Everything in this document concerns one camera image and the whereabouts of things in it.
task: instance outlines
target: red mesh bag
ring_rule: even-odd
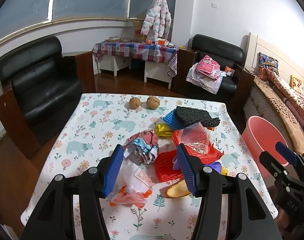
[[[175,146],[183,143],[188,153],[198,157],[203,164],[216,162],[224,155],[224,152],[216,150],[214,144],[211,144],[201,123],[174,131],[172,141]]]

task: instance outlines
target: white wall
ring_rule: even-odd
[[[194,0],[176,0],[171,42],[177,46],[187,46],[191,37]]]
[[[131,23],[126,21],[107,20],[50,25],[26,33],[0,46],[0,57],[22,44],[50,34],[54,34],[59,38],[63,53],[91,51],[96,43],[114,35],[122,36],[124,32],[127,32],[131,36],[133,32],[131,25]],[[3,126],[0,122],[0,132],[2,129]]]
[[[250,32],[304,68],[304,12],[296,0],[194,0],[191,37],[203,34],[245,50]]]

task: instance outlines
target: white puffer jacket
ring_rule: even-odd
[[[147,35],[147,40],[156,41],[157,38],[167,39],[171,27],[171,14],[166,0],[153,0],[145,17],[141,34]]]

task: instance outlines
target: black leather sofa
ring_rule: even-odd
[[[235,70],[233,77],[223,77],[216,95],[185,80],[189,69],[196,62],[201,61],[205,55],[209,55],[218,62],[222,71],[224,71],[226,66]],[[254,76],[243,69],[243,60],[244,52],[240,47],[197,34],[192,40],[191,48],[179,50],[177,76],[173,80],[172,90],[194,99],[223,102],[226,104],[230,104],[234,100],[233,105],[237,99],[238,102],[236,104],[244,104],[245,99],[248,97],[248,94],[244,93],[244,89],[248,89],[249,92]]]
[[[82,92],[95,92],[92,54],[63,57],[59,39],[43,37],[0,57],[0,81],[0,120],[31,155],[63,129]]]

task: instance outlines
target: floral tablecloth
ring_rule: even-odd
[[[56,174],[66,177],[80,175],[89,167],[96,166],[100,159],[110,156],[117,144],[123,145],[131,135],[162,122],[168,112],[176,106],[189,106],[209,111],[212,117],[219,117],[221,123],[211,133],[215,147],[224,151],[220,162],[230,176],[244,172],[250,178],[266,203],[272,216],[277,209],[268,194],[257,165],[231,121],[223,103],[193,99],[158,97],[160,107],[147,109],[148,96],[137,96],[142,106],[129,109],[128,101],[136,95],[83,94],[76,110],[59,135],[41,171],[27,209],[21,215],[26,225],[30,214],[44,190]],[[175,149],[170,139],[159,140],[160,152]],[[156,178],[154,166],[141,165],[150,176]],[[160,192],[176,181],[157,183],[145,207],[109,205],[109,197],[100,199],[104,219],[113,240],[181,240],[190,239],[201,199],[192,195],[178,199],[163,198]],[[83,240],[78,196],[74,196],[74,218],[77,239]],[[219,239],[226,233],[227,197],[223,196]]]

